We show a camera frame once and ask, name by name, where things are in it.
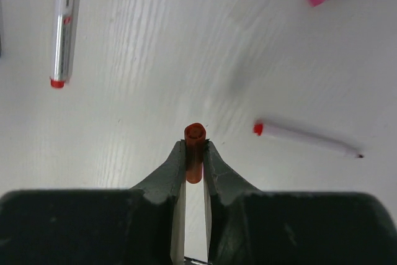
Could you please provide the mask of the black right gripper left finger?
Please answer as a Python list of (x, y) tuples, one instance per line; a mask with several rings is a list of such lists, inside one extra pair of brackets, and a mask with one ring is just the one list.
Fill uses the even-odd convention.
[(182, 264), (184, 141), (129, 189), (36, 189), (1, 197), (2, 264)]

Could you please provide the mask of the white marker red end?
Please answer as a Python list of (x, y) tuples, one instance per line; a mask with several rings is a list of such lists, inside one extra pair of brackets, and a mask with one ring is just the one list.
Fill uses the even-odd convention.
[(50, 86), (61, 89), (73, 73), (80, 0), (55, 0)]

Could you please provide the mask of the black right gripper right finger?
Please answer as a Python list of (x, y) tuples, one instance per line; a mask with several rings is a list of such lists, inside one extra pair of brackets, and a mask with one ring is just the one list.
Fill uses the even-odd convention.
[(211, 264), (395, 264), (396, 227), (360, 192), (262, 191), (203, 154)]

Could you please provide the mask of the brown pen cap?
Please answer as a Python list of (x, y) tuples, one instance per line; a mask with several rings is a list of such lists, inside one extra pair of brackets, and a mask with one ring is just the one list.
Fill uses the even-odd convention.
[(184, 130), (186, 147), (186, 180), (199, 183), (203, 176), (203, 154), (206, 144), (206, 130), (200, 123), (187, 126)]

